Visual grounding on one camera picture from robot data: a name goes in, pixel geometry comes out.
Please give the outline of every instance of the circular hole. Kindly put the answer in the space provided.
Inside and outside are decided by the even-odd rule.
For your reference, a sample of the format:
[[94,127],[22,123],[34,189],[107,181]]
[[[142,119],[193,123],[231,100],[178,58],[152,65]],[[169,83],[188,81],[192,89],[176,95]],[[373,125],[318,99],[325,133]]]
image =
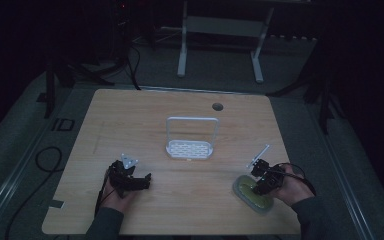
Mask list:
[[216,110],[216,111],[221,111],[221,110],[223,110],[223,104],[221,104],[221,103],[214,103],[213,104],[213,109]]

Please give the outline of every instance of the human hand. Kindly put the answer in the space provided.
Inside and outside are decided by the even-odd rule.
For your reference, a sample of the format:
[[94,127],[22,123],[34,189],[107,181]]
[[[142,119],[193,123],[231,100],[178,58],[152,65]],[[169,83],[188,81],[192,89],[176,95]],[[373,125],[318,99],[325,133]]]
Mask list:
[[[288,174],[303,178],[302,175],[295,174],[293,172],[291,165],[284,164],[281,165],[281,168],[283,168]],[[295,179],[293,177],[288,176],[285,176],[283,178],[282,187],[271,191],[269,195],[280,199],[288,206],[292,206],[293,204],[306,198],[314,197],[314,194],[311,192],[311,190],[305,183],[303,183],[299,179]]]
[[100,207],[112,208],[121,213],[124,213],[133,202],[133,199],[136,197],[137,193],[137,191],[132,191],[121,198],[108,180],[105,184],[104,192],[102,194],[104,199],[101,202]]

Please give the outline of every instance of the black sleeve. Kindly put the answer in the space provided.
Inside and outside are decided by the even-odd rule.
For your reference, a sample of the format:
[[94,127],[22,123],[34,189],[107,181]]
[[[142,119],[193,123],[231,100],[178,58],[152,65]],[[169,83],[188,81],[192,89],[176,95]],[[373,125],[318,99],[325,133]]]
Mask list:
[[307,198],[291,207],[298,214],[302,240],[341,239],[321,198]]
[[100,208],[92,225],[86,232],[86,239],[116,240],[124,214],[112,208]]

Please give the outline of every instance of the table top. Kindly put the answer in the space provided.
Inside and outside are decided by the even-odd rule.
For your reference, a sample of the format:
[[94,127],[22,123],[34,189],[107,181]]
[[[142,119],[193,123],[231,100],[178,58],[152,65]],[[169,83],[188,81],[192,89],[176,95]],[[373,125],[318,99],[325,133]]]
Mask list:
[[[214,103],[222,104],[223,110],[215,111]],[[208,159],[173,159],[167,154],[166,119],[173,116],[219,119]],[[174,132],[188,130],[188,137],[204,137],[205,127],[195,129],[193,124],[173,125]],[[126,212],[121,234],[297,234],[296,214],[281,201],[275,199],[272,209],[259,214],[232,190],[239,176],[250,175],[246,165],[265,144],[271,147],[262,158],[270,165],[289,162],[265,96],[98,90],[53,198],[64,201],[64,206],[49,208],[42,230],[86,233],[104,173],[124,153],[139,160],[135,177],[152,173],[152,180]]]

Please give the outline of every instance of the dark background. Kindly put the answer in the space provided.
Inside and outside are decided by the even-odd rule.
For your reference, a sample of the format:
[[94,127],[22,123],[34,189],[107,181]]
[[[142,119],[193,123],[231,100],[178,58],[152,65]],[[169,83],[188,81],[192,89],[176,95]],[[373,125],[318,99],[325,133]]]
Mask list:
[[[180,27],[182,1],[136,2],[152,4],[152,16],[136,14],[136,21],[152,19],[157,28]],[[321,58],[340,52],[332,93],[338,96],[384,186],[384,1],[316,3],[272,1],[269,4],[277,8],[269,34],[323,39]],[[100,25],[111,29],[110,12],[107,5],[98,4],[94,8],[100,13],[91,15],[87,9],[94,9],[93,4],[97,1],[0,1],[0,121],[26,86],[45,70],[48,46],[63,49],[80,62],[112,57],[111,46],[97,37],[106,36],[105,31],[96,32]],[[211,1],[203,4],[193,10],[205,14],[210,9],[221,15],[228,10],[227,5],[210,8]],[[236,14],[247,16],[246,11]]]

